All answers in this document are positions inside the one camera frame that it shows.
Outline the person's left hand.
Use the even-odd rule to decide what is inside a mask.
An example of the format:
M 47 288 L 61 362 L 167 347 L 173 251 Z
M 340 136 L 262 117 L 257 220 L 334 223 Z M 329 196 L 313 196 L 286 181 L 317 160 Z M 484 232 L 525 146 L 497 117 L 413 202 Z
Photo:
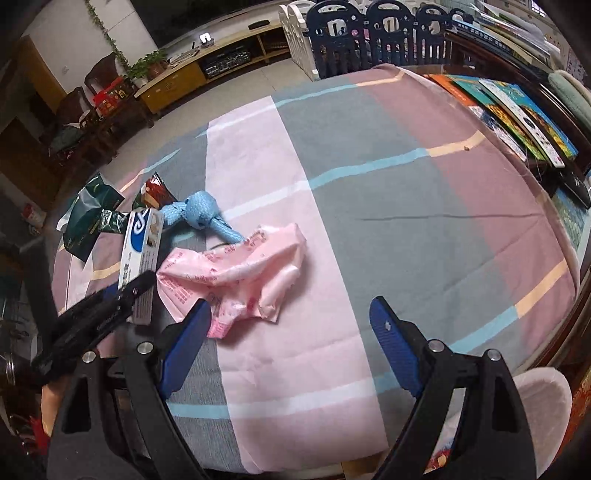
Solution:
M 51 437 L 53 427 L 71 377 L 63 376 L 44 385 L 41 392 L 41 422 L 44 432 Z

